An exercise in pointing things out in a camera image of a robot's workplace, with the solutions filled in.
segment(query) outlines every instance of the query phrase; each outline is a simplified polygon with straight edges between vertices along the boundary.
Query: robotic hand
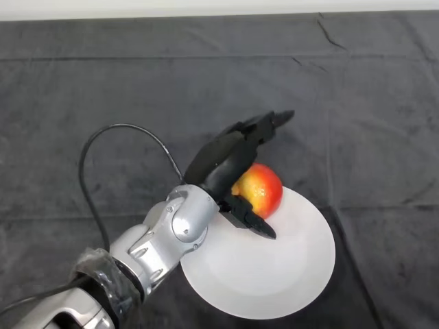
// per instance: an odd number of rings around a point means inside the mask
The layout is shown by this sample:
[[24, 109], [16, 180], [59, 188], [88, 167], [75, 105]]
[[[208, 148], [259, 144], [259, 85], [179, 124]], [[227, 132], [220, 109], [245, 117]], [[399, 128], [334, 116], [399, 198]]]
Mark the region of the robotic hand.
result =
[[187, 253], [199, 248], [218, 212], [238, 228], [275, 239], [276, 233], [231, 194], [233, 184], [294, 112], [238, 122], [206, 144], [189, 165], [182, 185], [155, 205], [145, 221], [124, 232], [111, 246], [87, 251], [75, 268], [87, 280], [44, 299], [16, 329], [125, 328], [132, 311], [157, 288]]

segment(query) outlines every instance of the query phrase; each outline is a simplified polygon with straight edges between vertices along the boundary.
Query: white plate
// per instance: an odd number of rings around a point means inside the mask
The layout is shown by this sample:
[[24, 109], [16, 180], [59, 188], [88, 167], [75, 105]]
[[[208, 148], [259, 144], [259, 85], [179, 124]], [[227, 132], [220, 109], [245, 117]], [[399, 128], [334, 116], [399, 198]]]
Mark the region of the white plate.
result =
[[335, 243], [318, 209], [284, 187], [267, 219], [276, 240], [232, 226], [218, 215], [203, 245], [181, 260], [190, 285], [209, 304], [238, 317], [275, 319], [297, 312], [327, 285]]

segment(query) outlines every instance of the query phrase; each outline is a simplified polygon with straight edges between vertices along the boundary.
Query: white wall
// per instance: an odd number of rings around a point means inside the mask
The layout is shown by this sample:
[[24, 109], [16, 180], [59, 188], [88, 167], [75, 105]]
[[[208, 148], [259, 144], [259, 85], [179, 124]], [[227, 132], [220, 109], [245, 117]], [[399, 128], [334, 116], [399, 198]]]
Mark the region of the white wall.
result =
[[439, 0], [0, 0], [0, 21], [439, 9]]

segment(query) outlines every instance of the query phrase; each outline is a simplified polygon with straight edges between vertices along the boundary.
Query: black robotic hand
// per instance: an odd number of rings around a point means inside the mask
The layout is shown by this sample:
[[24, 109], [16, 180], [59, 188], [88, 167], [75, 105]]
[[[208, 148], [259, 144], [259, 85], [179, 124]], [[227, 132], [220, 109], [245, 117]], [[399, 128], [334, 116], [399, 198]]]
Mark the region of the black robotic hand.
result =
[[276, 128], [293, 116], [294, 111], [269, 112], [228, 127], [198, 152], [185, 173], [185, 182], [204, 189], [236, 227], [275, 239], [276, 232], [252, 212], [250, 202], [233, 196], [231, 188], [256, 159], [257, 147], [271, 140]]

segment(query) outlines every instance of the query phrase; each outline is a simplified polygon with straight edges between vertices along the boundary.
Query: red apple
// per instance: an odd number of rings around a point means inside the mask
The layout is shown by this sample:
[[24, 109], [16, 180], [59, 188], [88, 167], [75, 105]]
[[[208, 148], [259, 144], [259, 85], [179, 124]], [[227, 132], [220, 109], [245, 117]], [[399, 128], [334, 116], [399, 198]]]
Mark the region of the red apple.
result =
[[232, 187], [232, 194], [247, 199], [253, 206], [253, 212], [264, 219], [279, 207], [282, 192], [279, 177], [259, 163], [254, 163]]

